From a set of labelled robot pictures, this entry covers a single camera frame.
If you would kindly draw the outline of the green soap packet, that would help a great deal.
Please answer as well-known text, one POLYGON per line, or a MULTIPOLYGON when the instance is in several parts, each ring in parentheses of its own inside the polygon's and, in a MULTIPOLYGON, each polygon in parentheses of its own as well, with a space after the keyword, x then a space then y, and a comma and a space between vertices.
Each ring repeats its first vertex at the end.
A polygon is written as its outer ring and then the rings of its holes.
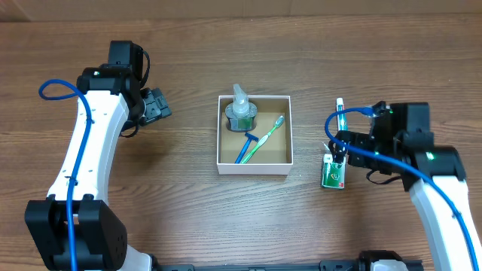
POLYGON ((346 158, 337 163, 328 146, 325 146, 325 154, 322 159, 321 186, 324 188, 342 190, 345 188, 346 158))

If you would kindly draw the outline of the blue toothpaste tube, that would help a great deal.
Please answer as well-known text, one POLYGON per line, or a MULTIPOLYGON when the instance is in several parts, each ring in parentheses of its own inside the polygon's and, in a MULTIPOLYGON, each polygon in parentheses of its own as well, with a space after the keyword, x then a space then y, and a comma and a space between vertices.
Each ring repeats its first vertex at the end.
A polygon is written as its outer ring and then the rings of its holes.
MULTIPOLYGON (((344 102, 341 97, 336 99, 336 111, 343 111, 345 109, 344 102)), ((347 130, 347 120, 345 114, 338 114, 337 115, 337 129, 338 130, 347 130)))

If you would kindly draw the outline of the green toothbrush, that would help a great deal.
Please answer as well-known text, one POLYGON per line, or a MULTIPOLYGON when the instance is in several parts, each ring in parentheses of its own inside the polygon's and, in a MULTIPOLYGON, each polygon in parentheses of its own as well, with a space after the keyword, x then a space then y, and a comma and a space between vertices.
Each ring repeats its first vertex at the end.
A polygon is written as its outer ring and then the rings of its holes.
POLYGON ((266 143, 266 141, 268 140, 268 138, 269 138, 278 128, 280 128, 280 127, 283 125, 284 120, 285 120, 285 117, 284 117, 284 116, 279 116, 279 118, 276 120, 273 128, 272 128, 266 135, 264 135, 262 138, 260 138, 260 139, 257 141, 256 146, 254 146, 253 149, 252 149, 248 154, 245 154, 245 155, 244 155, 244 157, 242 158, 242 161, 241 161, 240 163, 241 163, 241 164, 246 164, 246 163, 252 158, 252 156, 257 152, 257 150, 266 143))

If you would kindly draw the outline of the clear soap pump bottle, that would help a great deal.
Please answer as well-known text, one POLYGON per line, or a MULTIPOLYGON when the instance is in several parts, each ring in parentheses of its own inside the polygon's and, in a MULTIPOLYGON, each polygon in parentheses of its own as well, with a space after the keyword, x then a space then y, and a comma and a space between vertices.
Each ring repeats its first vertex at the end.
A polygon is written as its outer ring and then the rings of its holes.
POLYGON ((257 106, 239 84, 233 85, 233 101, 225 108, 227 128, 232 132, 248 132, 255 128, 257 106))

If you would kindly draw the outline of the blue disposable razor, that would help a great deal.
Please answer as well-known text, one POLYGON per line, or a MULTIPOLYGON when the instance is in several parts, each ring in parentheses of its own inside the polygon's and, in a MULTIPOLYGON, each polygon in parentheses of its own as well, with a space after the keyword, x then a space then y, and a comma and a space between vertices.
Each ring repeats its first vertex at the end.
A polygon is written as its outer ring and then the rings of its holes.
POLYGON ((252 141, 255 141, 257 142, 259 140, 258 137, 250 134, 249 132, 246 132, 245 133, 245 137, 247 138, 246 140, 246 143, 243 145, 243 148, 241 149, 238 157, 236 158, 235 160, 235 164, 238 164, 242 161, 242 158, 244 157, 244 155, 246 154, 246 151, 248 150, 249 148, 249 145, 251 144, 252 141))

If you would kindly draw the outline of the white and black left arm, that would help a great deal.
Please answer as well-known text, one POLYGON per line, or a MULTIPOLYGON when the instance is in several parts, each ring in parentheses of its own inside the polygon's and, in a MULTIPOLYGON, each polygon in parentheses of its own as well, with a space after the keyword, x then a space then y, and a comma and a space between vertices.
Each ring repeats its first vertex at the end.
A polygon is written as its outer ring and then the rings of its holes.
POLYGON ((127 229, 108 206, 108 181, 117 141, 171 115, 160 91, 146 86, 150 57, 132 41, 112 41, 108 61, 86 68, 71 90, 78 100, 75 128, 56 180, 43 200, 31 200, 25 222, 49 270, 159 270, 152 254, 129 245, 127 229))

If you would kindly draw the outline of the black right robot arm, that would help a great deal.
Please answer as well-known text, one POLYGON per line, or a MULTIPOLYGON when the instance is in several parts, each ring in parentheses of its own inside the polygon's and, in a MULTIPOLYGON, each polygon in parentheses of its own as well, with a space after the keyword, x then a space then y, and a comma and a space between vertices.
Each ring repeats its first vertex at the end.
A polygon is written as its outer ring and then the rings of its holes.
POLYGON ((355 112, 371 119, 369 132, 330 133, 331 120, 344 119, 348 109, 335 111, 325 121, 334 160, 388 175, 389 182, 402 181, 423 223, 435 269, 479 270, 481 243, 465 168, 454 147, 435 145, 429 104, 380 101, 355 112))

